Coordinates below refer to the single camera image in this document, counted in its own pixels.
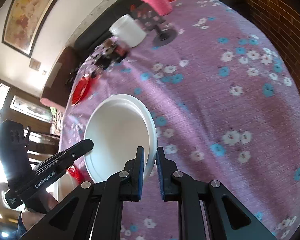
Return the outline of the white foam bowl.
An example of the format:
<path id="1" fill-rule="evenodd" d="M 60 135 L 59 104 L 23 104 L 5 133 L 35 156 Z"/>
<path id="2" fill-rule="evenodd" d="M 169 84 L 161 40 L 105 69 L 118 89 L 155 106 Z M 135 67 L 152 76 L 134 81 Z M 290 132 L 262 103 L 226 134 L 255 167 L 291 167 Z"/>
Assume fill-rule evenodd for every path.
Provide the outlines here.
<path id="1" fill-rule="evenodd" d="M 139 146 L 145 153 L 143 178 L 146 180 L 150 176 L 158 137 L 153 118 L 139 99 L 117 94 L 102 101 L 92 113 L 84 137 L 94 143 L 94 148 L 84 155 L 93 182 L 105 181 L 122 171 L 125 163 L 135 158 Z"/>

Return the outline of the dark wooden chair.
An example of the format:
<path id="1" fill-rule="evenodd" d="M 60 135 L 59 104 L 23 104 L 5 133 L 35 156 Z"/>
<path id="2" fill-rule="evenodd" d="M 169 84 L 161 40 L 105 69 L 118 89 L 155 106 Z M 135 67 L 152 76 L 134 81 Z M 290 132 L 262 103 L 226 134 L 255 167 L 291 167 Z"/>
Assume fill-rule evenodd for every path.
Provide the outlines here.
<path id="1" fill-rule="evenodd" d="M 59 135 L 33 131 L 29 126 L 25 139 L 25 149 L 31 165 L 37 165 L 58 152 Z"/>

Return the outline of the red plate far side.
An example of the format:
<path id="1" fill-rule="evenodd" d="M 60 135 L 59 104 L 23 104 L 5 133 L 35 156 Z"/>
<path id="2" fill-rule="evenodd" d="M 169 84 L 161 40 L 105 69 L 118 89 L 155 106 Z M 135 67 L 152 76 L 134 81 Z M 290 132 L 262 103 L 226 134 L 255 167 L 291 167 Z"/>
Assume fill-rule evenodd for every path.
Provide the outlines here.
<path id="1" fill-rule="evenodd" d="M 90 91 L 91 83 L 92 78 L 90 75 L 85 75 L 78 81 L 71 98 L 72 105 L 77 105 L 86 98 Z"/>

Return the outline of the purple floral tablecloth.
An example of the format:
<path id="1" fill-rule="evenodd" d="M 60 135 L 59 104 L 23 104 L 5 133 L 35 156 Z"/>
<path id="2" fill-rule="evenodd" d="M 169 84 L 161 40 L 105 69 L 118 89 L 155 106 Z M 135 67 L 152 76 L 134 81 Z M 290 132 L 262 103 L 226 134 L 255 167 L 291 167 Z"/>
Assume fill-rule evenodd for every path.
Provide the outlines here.
<path id="1" fill-rule="evenodd" d="M 115 94 L 150 111 L 158 144 L 192 178 L 218 179 L 278 239 L 300 225 L 300 95 L 283 58 L 255 25 L 217 0 L 177 0 L 161 48 L 153 34 L 67 105 L 61 149 L 84 137 Z"/>

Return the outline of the dark jar with cork lid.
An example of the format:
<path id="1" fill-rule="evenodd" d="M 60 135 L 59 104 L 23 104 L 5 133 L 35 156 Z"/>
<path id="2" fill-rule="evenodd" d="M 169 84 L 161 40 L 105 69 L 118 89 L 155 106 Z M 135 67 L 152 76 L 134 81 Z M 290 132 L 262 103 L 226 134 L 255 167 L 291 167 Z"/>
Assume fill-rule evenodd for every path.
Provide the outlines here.
<path id="1" fill-rule="evenodd" d="M 109 38 L 104 41 L 104 47 L 104 54 L 116 63 L 120 63 L 128 55 L 128 50 Z"/>

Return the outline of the black couch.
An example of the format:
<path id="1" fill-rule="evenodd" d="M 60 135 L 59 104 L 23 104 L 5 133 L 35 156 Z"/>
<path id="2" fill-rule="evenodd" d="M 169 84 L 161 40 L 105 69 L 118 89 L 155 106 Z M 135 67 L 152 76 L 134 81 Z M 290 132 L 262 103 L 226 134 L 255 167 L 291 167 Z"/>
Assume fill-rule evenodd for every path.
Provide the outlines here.
<path id="1" fill-rule="evenodd" d="M 140 0 L 117 0 L 106 9 L 75 41 L 73 48 L 78 56 L 86 59 L 91 55 L 96 46 L 111 37 L 110 26 L 121 16 L 131 14 L 132 5 L 138 7 L 141 3 Z"/>

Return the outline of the white plastic jar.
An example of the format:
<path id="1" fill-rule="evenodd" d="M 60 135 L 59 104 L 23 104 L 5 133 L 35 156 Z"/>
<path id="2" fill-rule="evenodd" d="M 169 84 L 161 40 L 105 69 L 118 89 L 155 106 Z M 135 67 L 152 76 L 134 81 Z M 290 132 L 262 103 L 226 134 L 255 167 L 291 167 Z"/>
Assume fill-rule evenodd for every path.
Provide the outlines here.
<path id="1" fill-rule="evenodd" d="M 146 32 L 134 21 L 134 18 L 128 14 L 114 22 L 109 31 L 130 48 L 138 46 L 147 36 Z"/>

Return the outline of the black phone stand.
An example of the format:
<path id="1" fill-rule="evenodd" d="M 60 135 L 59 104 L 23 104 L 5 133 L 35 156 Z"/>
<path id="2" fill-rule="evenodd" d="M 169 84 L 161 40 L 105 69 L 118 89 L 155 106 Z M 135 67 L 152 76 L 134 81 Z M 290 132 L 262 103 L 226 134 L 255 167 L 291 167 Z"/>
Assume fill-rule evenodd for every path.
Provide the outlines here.
<path id="1" fill-rule="evenodd" d="M 132 10 L 132 16 L 139 20 L 147 31 L 156 31 L 157 34 L 153 40 L 155 47 L 162 47 L 171 43 L 178 35 L 174 29 L 163 30 L 159 26 L 165 20 L 147 3 L 142 3 L 142 5 Z"/>

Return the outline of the framed wall painting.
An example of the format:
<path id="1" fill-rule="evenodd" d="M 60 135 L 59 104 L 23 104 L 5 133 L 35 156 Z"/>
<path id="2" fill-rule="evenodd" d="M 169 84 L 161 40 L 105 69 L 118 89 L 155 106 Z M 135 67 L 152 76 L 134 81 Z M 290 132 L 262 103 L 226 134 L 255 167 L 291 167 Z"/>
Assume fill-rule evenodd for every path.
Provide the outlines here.
<path id="1" fill-rule="evenodd" d="M 13 0 L 2 33 L 2 43 L 31 57 L 39 32 L 57 0 Z"/>

